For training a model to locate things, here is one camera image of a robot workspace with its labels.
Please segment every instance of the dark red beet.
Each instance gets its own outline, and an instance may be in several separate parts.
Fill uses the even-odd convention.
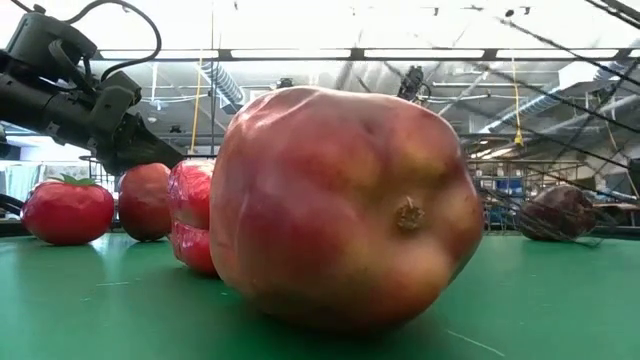
[[[518,228],[531,240],[573,241],[596,226],[593,204],[575,186],[544,189],[522,206]]]

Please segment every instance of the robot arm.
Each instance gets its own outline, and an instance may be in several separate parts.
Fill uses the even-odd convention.
[[[158,49],[145,59],[110,68],[97,81],[89,64],[97,47],[71,24],[107,2],[127,6],[150,22]],[[151,60],[160,47],[153,22],[124,1],[95,1],[66,22],[46,16],[36,6],[22,17],[6,51],[0,51],[0,120],[51,136],[60,144],[88,149],[114,175],[154,162],[171,168],[183,155],[146,129],[140,114],[129,110],[140,101],[141,89],[116,71]],[[77,69],[81,59],[84,74]],[[76,87],[56,85],[60,80]]]

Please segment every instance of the green table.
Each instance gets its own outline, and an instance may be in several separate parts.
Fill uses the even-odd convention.
[[[416,321],[345,340],[262,317],[166,242],[0,239],[0,359],[640,359],[640,243],[487,236]]]

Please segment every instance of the warehouse ceiling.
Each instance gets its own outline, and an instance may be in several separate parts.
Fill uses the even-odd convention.
[[[75,15],[89,1],[78,0],[61,6],[59,1],[39,1],[58,18]],[[434,48],[453,49],[552,49],[531,35],[500,22],[506,16],[518,26],[547,37],[572,49],[635,48],[639,32],[633,27],[596,9],[583,0],[518,0],[518,1],[437,1],[414,0],[403,6],[383,0],[325,0],[322,2],[293,0],[190,0],[188,5],[175,2],[161,4],[152,0],[131,0],[157,24],[163,35],[163,61],[126,69],[143,88],[143,102],[135,110],[147,119],[148,127],[167,141],[180,146],[191,143],[198,98],[196,145],[220,144],[233,112],[222,96],[208,96],[213,89],[212,77],[203,74],[197,59],[205,54],[203,65],[222,69],[242,91],[240,105],[260,93],[274,88],[282,78],[297,85],[317,85],[347,91],[373,91],[396,95],[401,75],[410,66],[421,66],[425,74],[424,106],[442,113],[460,134],[488,132],[489,125],[506,119],[509,111],[540,96],[539,90],[562,87],[559,95],[567,102],[592,109],[598,105],[602,89],[608,82],[593,83],[591,78],[573,79],[576,64],[566,53],[553,56],[554,61],[521,61],[514,59],[477,59],[470,61],[243,61],[218,62],[207,58],[215,49],[349,49],[349,48]],[[10,2],[0,4],[0,44],[6,43],[21,12]],[[122,50],[152,49],[155,44],[147,24],[131,11],[119,6],[102,6],[87,15],[77,27],[101,49],[104,58]],[[200,52],[197,49],[209,50]],[[95,61],[96,73],[114,61]],[[482,67],[491,68],[483,74]],[[596,68],[581,70],[582,73]],[[511,78],[525,82],[516,86]],[[624,84],[617,97],[640,93],[637,86]],[[226,111],[221,106],[227,105]],[[582,114],[566,104],[556,104],[530,111],[519,117],[522,126],[541,131]],[[503,146],[513,140],[515,128],[506,122],[494,129],[503,140],[487,146]],[[558,136],[570,136],[575,124]],[[586,132],[585,139],[594,139]],[[532,146],[549,148],[545,142]],[[528,149],[531,155],[538,151]]]

